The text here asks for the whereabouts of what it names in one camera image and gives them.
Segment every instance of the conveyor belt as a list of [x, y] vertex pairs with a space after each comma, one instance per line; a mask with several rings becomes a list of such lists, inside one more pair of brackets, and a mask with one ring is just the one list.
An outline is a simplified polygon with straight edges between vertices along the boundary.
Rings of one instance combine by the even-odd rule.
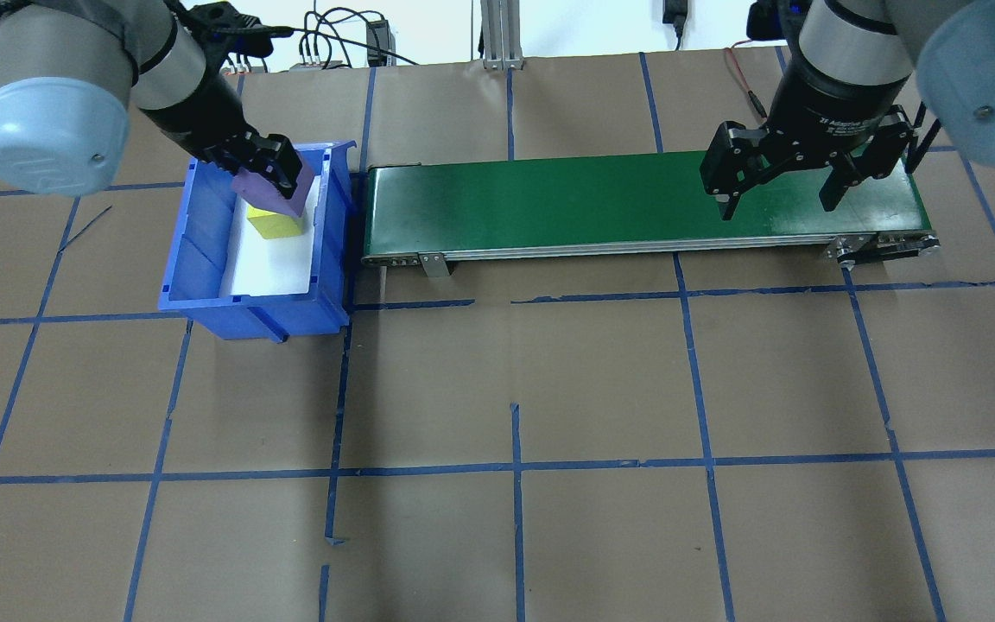
[[837, 237], [932, 233], [901, 169], [825, 213], [826, 172], [751, 190], [727, 223], [702, 190], [701, 152], [529, 159], [371, 170], [364, 262], [607, 255], [829, 244]]

